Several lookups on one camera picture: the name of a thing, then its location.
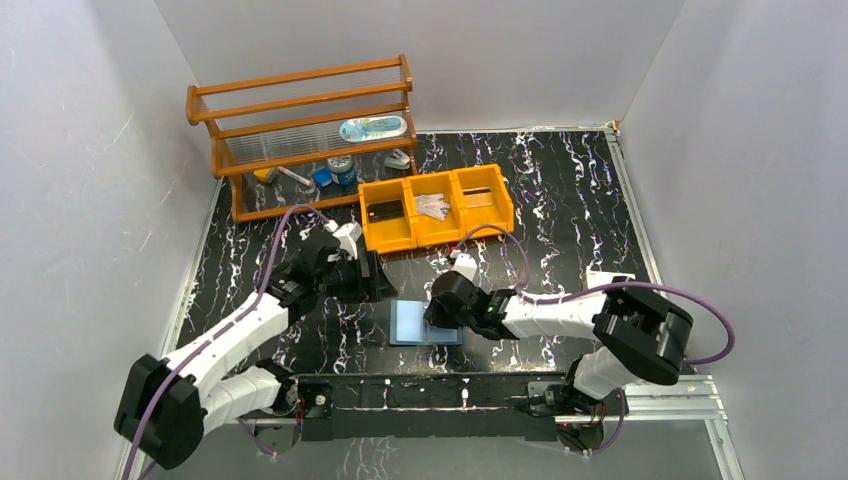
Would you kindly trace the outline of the black card with stripe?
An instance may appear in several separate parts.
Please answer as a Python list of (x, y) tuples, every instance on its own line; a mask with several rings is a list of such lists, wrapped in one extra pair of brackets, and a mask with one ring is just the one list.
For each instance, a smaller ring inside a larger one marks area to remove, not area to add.
[(368, 220), (376, 223), (403, 218), (405, 216), (405, 208), (401, 200), (391, 200), (367, 205), (366, 213)]

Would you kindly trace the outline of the white striped card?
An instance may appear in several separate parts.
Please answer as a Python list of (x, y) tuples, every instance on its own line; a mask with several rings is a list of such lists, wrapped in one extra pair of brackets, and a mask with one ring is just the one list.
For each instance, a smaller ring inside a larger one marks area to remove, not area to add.
[(450, 213), (450, 205), (445, 203), (442, 199), (417, 200), (416, 210), (419, 215), (425, 215), (439, 221), (444, 221)]

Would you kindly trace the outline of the white card with grey stripe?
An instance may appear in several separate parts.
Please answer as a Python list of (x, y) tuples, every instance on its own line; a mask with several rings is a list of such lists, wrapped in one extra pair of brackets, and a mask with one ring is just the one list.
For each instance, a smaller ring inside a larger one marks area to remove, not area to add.
[(442, 194), (419, 195), (415, 197), (415, 203), (417, 209), (429, 209), (442, 213), (450, 209), (450, 205), (445, 202)]

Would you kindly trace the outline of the orange card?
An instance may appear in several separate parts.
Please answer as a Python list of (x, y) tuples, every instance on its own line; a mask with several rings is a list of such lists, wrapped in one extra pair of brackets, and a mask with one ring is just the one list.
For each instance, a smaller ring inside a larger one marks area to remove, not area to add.
[(490, 189), (466, 189), (463, 191), (463, 200), (467, 208), (488, 207), (494, 204), (494, 196)]

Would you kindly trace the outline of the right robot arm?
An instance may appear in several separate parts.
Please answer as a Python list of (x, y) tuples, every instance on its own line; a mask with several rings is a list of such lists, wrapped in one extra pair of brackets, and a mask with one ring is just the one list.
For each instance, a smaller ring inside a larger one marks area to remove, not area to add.
[(595, 340), (600, 348), (577, 360), (566, 387), (595, 401), (637, 380), (677, 383), (693, 318), (653, 286), (624, 274), (589, 272), (586, 289), (572, 294), (531, 294), (520, 286), (487, 292), (474, 281), (477, 270), (470, 255), (458, 255), (433, 281), (424, 321), (469, 329), (492, 341)]

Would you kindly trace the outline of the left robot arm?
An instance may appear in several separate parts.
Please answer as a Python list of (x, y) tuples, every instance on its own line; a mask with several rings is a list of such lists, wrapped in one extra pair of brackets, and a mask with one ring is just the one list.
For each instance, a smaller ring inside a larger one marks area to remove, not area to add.
[(234, 370), (325, 299), (365, 304), (396, 296), (362, 236), (357, 222), (327, 223), (209, 331), (163, 358), (145, 354), (136, 360), (114, 418), (116, 433), (170, 470), (184, 463), (206, 434), (231, 420), (254, 411), (301, 412), (305, 402), (291, 369), (263, 359), (241, 373)]

